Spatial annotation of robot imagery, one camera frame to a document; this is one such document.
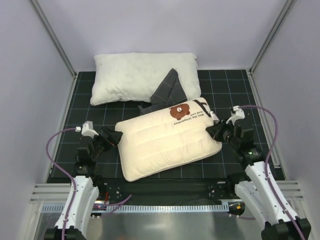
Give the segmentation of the cream bear print pillow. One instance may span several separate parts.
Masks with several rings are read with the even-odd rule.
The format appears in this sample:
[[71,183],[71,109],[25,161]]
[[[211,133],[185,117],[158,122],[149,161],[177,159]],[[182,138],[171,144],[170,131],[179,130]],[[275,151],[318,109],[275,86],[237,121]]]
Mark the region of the cream bear print pillow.
[[134,182],[217,154],[222,143],[206,131],[216,119],[206,99],[199,97],[118,122],[124,179]]

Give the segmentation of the grey checked pillowcase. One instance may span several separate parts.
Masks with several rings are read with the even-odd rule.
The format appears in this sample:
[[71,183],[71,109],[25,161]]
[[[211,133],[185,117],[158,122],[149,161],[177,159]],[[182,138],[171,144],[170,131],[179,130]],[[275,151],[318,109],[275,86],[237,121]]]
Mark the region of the grey checked pillowcase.
[[139,106],[140,115],[146,115],[187,101],[187,96],[182,88],[179,74],[171,69],[155,92],[150,97],[150,106]]

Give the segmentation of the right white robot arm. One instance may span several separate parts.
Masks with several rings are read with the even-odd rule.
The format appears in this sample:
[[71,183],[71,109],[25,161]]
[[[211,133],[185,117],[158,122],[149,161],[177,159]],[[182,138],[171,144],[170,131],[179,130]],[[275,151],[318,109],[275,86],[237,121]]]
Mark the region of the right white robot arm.
[[263,240],[306,240],[307,218],[300,218],[278,186],[262,150],[254,144],[254,130],[221,120],[206,131],[217,142],[229,144],[243,171],[227,177],[225,192],[239,197],[261,227]]

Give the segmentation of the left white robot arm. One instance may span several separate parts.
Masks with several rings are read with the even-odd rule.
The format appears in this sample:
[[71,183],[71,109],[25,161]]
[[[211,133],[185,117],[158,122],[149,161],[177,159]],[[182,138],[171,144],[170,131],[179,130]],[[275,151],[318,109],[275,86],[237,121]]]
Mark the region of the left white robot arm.
[[[106,186],[102,176],[95,173],[98,158],[102,153],[116,147],[122,138],[121,131],[102,127],[104,135],[93,129],[93,123],[86,121],[81,127],[63,129],[50,137],[45,146],[45,152],[55,168],[64,173],[70,180],[70,191],[63,211],[53,228],[45,231],[45,240],[85,240],[89,219],[95,201],[101,200],[106,194]],[[77,159],[70,174],[53,160],[49,154],[49,144],[54,137],[64,132],[81,133],[89,137],[91,142],[86,147],[77,149]]]

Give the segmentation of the white plain pillow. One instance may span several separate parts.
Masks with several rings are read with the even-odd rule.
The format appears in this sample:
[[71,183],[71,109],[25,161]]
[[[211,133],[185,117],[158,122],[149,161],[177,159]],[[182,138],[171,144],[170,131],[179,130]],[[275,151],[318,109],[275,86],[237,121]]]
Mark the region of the white plain pillow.
[[94,56],[96,72],[90,104],[98,106],[117,101],[149,103],[170,70],[178,79],[188,100],[201,95],[193,53],[114,53]]

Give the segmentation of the black grid cutting mat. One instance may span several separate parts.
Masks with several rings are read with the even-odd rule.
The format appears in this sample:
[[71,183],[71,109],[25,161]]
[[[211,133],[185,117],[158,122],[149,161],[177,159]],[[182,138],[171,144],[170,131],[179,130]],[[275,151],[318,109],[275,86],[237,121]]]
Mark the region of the black grid cutting mat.
[[[219,118],[230,115],[229,108],[234,105],[255,105],[255,97],[247,72],[240,70],[199,70],[197,72],[201,96]],[[91,91],[95,81],[95,72],[80,72],[74,91],[64,128],[74,128],[85,121],[92,121],[99,131],[102,126],[113,129],[117,122],[137,117],[139,107],[149,106],[143,101],[112,102],[98,106],[90,105]],[[80,134],[72,131],[64,132],[60,137],[55,161],[67,172],[73,170],[76,160],[77,145]],[[152,175],[153,179],[210,179],[225,178],[238,173],[240,164],[235,160],[232,148],[224,144],[222,150],[206,159],[188,165],[176,167]],[[68,182],[68,177],[59,169],[52,167],[48,181]]]

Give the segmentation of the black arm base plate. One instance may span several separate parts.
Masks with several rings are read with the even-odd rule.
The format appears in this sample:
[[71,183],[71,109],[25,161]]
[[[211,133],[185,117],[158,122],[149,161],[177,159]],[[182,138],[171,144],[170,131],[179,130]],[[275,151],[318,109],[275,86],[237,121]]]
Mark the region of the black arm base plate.
[[229,192],[224,178],[143,178],[134,182],[105,178],[104,184],[112,203],[130,197],[125,204],[131,206],[199,206],[240,201]]

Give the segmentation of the right aluminium frame post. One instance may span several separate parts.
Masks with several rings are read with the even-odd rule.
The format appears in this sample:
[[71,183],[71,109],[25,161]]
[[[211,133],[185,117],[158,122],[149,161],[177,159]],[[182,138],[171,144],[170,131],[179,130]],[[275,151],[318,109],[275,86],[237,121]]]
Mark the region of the right aluminium frame post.
[[268,50],[269,46],[271,45],[272,41],[276,37],[278,31],[280,30],[282,24],[284,23],[285,19],[288,17],[290,11],[292,10],[293,6],[295,5],[296,0],[286,0],[283,7],[281,8],[279,14],[277,15],[275,22],[273,23],[266,39],[264,40],[262,47],[260,48],[255,60],[253,61],[252,66],[249,69],[249,73],[252,75],[253,72],[257,69],[260,61],[264,57],[266,51]]

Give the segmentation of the aluminium frame post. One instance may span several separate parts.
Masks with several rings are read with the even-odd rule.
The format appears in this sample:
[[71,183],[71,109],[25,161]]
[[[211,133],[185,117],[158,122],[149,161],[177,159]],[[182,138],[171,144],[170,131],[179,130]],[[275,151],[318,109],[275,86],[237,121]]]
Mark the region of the aluminium frame post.
[[264,57],[266,51],[268,50],[269,46],[271,45],[272,41],[276,37],[278,31],[280,30],[282,24],[284,23],[285,19],[288,17],[290,11],[292,10],[293,6],[295,5],[296,0],[286,0],[283,7],[281,8],[279,14],[277,15],[275,22],[273,23],[266,39],[264,40],[262,47],[260,48],[255,60],[253,61],[252,66],[249,69],[249,73],[252,75],[253,72],[257,69],[260,61]]
[[48,34],[51,42],[53,43],[53,46],[57,50],[59,56],[61,57],[64,65],[66,66],[67,70],[71,74],[73,79],[76,79],[77,72],[75,71],[74,67],[72,66],[69,58],[67,57],[67,54],[65,50],[63,49],[60,41],[58,40],[57,35],[55,34],[51,24],[49,23],[48,18],[46,17],[40,3],[38,0],[29,0],[28,1],[30,5],[32,6],[36,16],[38,17],[40,23],[44,27],[45,32]]

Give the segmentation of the left aluminium frame post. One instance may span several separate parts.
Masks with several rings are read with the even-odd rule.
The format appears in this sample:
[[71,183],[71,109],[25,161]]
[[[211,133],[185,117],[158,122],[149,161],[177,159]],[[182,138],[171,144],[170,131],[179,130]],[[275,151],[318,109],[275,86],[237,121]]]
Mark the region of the left aluminium frame post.
[[74,67],[72,66],[69,58],[67,57],[67,54],[65,50],[63,49],[60,41],[58,40],[57,35],[55,34],[51,24],[49,23],[48,18],[46,17],[40,3],[38,0],[29,0],[28,1],[30,5],[32,6],[36,16],[38,17],[40,23],[44,27],[45,32],[48,34],[51,42],[53,43],[53,46],[57,50],[59,56],[61,57],[64,65],[66,66],[67,70],[71,74],[73,79],[76,79],[77,72],[75,71]]

